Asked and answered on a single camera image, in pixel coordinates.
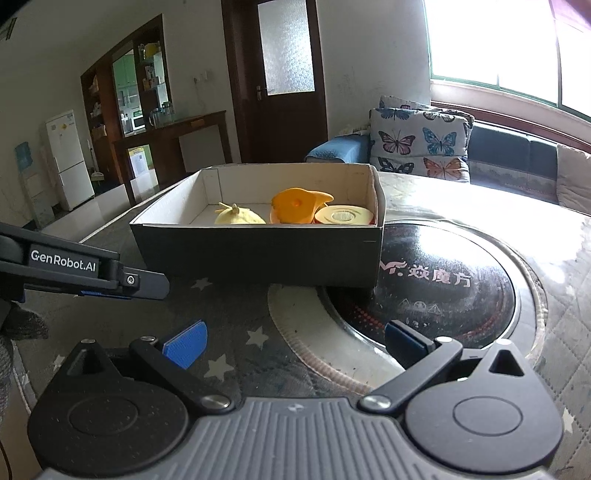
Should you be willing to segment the grey knit gloved hand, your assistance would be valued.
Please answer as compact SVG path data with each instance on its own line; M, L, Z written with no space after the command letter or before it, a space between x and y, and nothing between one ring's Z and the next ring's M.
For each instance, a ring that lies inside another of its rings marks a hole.
M0 416L4 419L11 390L10 375L14 363L12 343L47 339L49 330L40 315L12 301L1 301L0 314Z

